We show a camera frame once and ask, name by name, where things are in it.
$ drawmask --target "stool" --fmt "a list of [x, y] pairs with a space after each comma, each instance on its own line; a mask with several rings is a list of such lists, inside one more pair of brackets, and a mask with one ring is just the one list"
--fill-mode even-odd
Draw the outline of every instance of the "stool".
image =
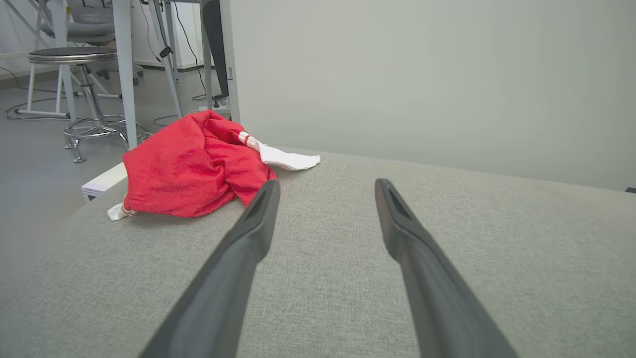
[[[126, 143], [128, 148], [128, 138], [125, 135], [126, 120], [123, 115], [104, 115], [97, 102], [97, 97], [93, 91], [93, 84], [90, 83], [88, 67], [86, 64], [99, 61], [108, 61], [117, 58], [117, 51], [108, 47], [59, 47], [44, 48], [29, 54], [29, 62], [35, 64], [63, 65], [75, 64], [79, 67], [79, 80], [84, 92], [92, 116], [72, 121], [64, 128], [64, 138], [66, 148], [73, 149], [75, 163], [86, 160], [80, 153], [80, 141], [88, 138], [99, 138], [106, 136], [119, 136]], [[90, 122], [91, 127], [80, 126], [80, 124]], [[140, 138], [146, 139], [148, 132], [139, 124], [136, 124]]]

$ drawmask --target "white wall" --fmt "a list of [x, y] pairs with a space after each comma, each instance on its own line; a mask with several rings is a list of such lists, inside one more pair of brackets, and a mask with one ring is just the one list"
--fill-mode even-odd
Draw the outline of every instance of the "white wall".
[[[186, 41], [186, 35], [181, 28], [181, 25], [177, 21], [177, 12], [175, 7], [179, 8], [179, 18], [183, 23], [183, 27], [185, 28], [188, 37], [190, 39], [190, 45], [197, 55], [198, 65], [203, 65], [203, 48], [201, 43], [201, 20], [200, 20], [200, 12], [198, 4], [190, 4], [190, 3], [172, 3], [172, 18], [174, 20], [174, 34], [177, 37], [177, 46], [173, 48], [175, 53], [177, 54], [177, 65], [179, 68], [190, 68], [197, 66], [195, 62], [195, 57], [188, 48], [188, 43]], [[139, 3], [135, 4], [132, 9], [132, 45], [133, 45], [133, 61], [136, 64], [142, 65], [150, 65], [150, 66], [161, 66], [159, 62], [155, 59], [155, 56], [151, 53], [148, 46], [147, 39], [147, 30], [146, 30], [146, 20], [144, 19], [142, 11], [146, 14], [146, 18], [148, 19], [149, 30], [150, 30], [150, 45], [152, 46], [155, 55], [158, 57], [161, 50], [163, 50], [164, 45], [162, 41], [158, 41], [155, 35], [155, 26], [153, 24], [152, 15], [150, 13], [150, 9], [148, 5], [141, 6]], [[165, 12], [162, 13], [164, 25], [166, 26], [167, 32], [167, 22], [165, 19]]]
[[[37, 13], [26, 1], [11, 2], [21, 14], [35, 27]], [[31, 64], [26, 56], [35, 49], [35, 37], [19, 18], [9, 9], [4, 1], [0, 1], [0, 67], [4, 67], [16, 75], [28, 75]], [[53, 46], [54, 40], [43, 36]], [[38, 66], [40, 70], [57, 69], [51, 66]], [[0, 69], [0, 79], [11, 78], [11, 75]]]
[[265, 143], [636, 185], [636, 1], [233, 0], [232, 27]]

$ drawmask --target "gray fabric surface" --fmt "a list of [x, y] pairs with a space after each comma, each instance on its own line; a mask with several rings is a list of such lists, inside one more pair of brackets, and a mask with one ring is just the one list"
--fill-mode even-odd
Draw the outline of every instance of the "gray fabric surface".
[[[373, 182], [395, 184], [521, 357], [634, 357], [636, 195], [347, 155], [277, 170], [280, 208], [240, 357], [416, 357]], [[30, 277], [3, 283], [2, 357], [135, 357], [239, 217], [110, 222], [120, 183], [66, 220]]]

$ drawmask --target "table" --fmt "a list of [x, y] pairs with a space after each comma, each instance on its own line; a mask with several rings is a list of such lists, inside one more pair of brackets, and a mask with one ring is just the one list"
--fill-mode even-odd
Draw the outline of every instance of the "table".
[[[283, 148], [289, 152], [307, 151]], [[390, 179], [520, 357], [633, 357], [636, 195], [353, 155], [276, 170], [280, 205], [239, 357], [415, 357], [374, 181]], [[126, 181], [0, 282], [0, 356], [136, 357], [244, 207], [111, 222]]]

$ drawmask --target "floor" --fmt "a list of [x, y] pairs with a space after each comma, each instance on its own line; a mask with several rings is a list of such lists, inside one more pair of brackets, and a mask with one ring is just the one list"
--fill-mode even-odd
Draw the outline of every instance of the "floor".
[[[101, 80], [110, 93], [121, 93], [118, 75]], [[220, 93], [218, 83], [212, 93]], [[57, 82], [36, 84], [39, 89], [55, 89]], [[140, 84], [135, 86], [137, 121], [149, 132], [162, 127], [154, 119], [175, 114], [169, 95], [166, 74], [145, 70]], [[205, 93], [196, 71], [182, 73], [177, 91], [183, 111], [197, 110], [204, 101], [192, 101], [193, 96]], [[35, 99], [55, 97], [49, 92], [35, 92]], [[26, 102], [23, 89], [0, 90], [2, 112]], [[78, 117], [89, 116], [82, 97], [75, 100]], [[104, 113], [123, 114], [120, 99], [100, 99]], [[34, 110], [52, 110], [55, 101], [34, 103]], [[66, 102], [62, 101], [62, 111]], [[85, 162], [73, 163], [70, 150], [64, 149], [62, 129], [67, 122], [42, 120], [6, 120], [0, 115], [0, 276], [20, 270], [56, 245], [50, 237], [51, 228], [84, 205], [80, 187], [121, 162], [125, 151], [119, 138], [104, 138], [82, 143]], [[176, 117], [157, 121], [169, 124]]]

